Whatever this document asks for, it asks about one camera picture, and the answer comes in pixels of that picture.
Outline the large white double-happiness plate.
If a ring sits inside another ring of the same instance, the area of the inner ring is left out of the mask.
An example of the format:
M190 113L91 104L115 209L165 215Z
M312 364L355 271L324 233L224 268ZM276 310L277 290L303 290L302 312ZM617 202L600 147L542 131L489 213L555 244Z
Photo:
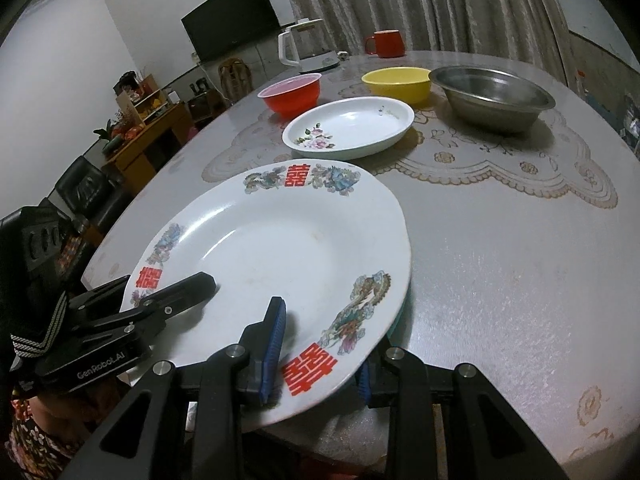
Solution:
M122 308L198 272L214 278L215 295L169 320L152 355L201 362L282 298L273 394L243 418L247 430L270 426L340 390L395 325L411 274L405 216L387 186L348 162L262 166L196 198L157 232Z

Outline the white floral plate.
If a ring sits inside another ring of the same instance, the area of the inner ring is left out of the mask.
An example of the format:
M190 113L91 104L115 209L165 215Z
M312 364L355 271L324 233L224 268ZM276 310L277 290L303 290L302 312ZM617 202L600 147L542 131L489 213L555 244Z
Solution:
M282 142L309 158L352 160L378 154L412 127L413 108L396 99L358 96L329 102L292 120Z

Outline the stainless steel bowl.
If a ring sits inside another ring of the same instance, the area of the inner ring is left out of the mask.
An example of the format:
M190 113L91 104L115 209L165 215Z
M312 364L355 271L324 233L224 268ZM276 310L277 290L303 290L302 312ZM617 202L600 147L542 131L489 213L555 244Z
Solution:
M473 125L522 133L555 107L547 90L504 70L445 66L432 70L430 79L444 90L452 110Z

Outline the black leather sofa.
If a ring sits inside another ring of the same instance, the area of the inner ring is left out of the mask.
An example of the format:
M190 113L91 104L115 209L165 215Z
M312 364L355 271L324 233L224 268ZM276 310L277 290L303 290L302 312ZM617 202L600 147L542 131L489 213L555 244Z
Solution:
M127 183L79 156L42 202L65 214L80 236L98 247L133 200Z

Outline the wooden sideboard cabinet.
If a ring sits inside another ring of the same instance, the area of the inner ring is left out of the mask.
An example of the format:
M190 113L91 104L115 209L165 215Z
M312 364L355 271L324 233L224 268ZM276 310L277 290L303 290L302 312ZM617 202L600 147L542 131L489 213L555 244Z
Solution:
M102 169L138 194L186 145L195 126L186 104L171 102L152 75L141 79L137 89L120 88L116 102L130 128L119 130L122 144L105 156Z

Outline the red bowl pink inside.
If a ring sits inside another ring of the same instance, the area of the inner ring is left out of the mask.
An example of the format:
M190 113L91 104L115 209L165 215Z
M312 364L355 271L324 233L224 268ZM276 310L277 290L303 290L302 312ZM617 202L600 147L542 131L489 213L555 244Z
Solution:
M282 119L292 119L318 104L321 77L319 73L309 73L286 78L270 84L257 96Z

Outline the yellow plastic bowl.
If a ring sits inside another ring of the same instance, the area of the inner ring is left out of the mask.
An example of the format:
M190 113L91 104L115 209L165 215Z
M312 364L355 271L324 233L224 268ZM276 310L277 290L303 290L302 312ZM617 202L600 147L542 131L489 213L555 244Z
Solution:
M410 66L371 70L361 77L361 81L376 96L396 99L411 106L426 102L432 86L429 70Z

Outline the white electric kettle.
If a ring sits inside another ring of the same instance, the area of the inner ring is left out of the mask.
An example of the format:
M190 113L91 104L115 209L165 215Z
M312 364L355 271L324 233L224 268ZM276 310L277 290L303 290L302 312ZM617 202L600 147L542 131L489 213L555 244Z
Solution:
M278 57L282 65L300 74L319 73L341 63L329 43L323 18L301 18L278 36Z

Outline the red mug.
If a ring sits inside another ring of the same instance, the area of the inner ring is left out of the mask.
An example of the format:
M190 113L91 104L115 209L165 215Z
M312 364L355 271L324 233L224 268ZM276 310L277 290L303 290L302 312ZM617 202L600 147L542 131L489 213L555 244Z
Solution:
M379 58L400 58L406 53L404 40L397 29L378 30L364 40L364 50Z

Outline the beige patterned curtain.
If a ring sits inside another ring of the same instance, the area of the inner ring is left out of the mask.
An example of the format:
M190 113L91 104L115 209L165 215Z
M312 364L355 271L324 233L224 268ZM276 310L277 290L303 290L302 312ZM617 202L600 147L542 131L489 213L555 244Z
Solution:
M331 47L361 54L378 30L396 29L409 50L508 58L575 89L570 33L558 0L291 0L298 18L322 18Z

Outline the wooden chair by wall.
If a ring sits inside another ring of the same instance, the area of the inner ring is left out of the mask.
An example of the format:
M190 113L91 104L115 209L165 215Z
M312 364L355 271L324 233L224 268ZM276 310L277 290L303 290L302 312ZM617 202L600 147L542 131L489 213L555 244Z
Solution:
M218 66L221 92L231 104L254 90L252 73L240 58L228 58Z

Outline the black wall television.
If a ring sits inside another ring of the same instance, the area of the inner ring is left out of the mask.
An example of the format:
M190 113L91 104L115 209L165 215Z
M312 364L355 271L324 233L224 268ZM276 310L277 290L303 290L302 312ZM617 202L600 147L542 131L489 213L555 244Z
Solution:
M210 62L280 29L270 0L206 0L181 23L201 62Z

